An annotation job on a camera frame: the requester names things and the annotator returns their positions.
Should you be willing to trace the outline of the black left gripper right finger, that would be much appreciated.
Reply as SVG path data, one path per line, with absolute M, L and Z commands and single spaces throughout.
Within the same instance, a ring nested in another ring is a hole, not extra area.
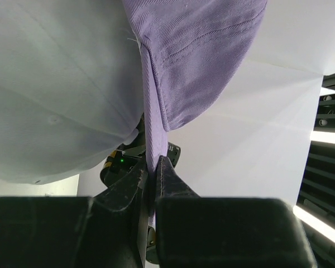
M 290 205 L 273 198 L 203 198 L 159 158 L 156 248 L 161 267 L 316 267 Z

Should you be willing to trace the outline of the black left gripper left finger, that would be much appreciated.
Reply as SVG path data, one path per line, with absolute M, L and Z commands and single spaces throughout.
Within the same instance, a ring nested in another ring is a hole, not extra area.
M 0 267 L 144 267 L 147 167 L 95 197 L 0 197 Z

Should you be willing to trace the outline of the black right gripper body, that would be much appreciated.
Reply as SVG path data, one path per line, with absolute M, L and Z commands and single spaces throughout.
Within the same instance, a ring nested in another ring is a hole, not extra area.
M 99 175 L 106 187 L 109 188 L 119 179 L 128 175 L 141 159 L 145 158 L 147 165 L 152 164 L 154 158 L 150 155 L 152 150 L 151 146 L 147 144 L 145 126 L 145 117 L 141 116 L 134 129 L 133 140 L 119 145 L 107 156 Z

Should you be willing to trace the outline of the purple baseball cap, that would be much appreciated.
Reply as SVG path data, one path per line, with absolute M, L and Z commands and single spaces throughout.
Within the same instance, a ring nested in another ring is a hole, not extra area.
M 266 1 L 124 1 L 140 49 L 146 162 L 156 178 L 170 131 L 206 111 L 245 58 Z

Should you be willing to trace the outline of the white baseball cap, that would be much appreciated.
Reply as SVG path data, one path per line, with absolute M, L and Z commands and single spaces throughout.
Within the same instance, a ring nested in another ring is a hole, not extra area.
M 88 170 L 137 137 L 142 113 L 121 1 L 0 1 L 0 179 Z

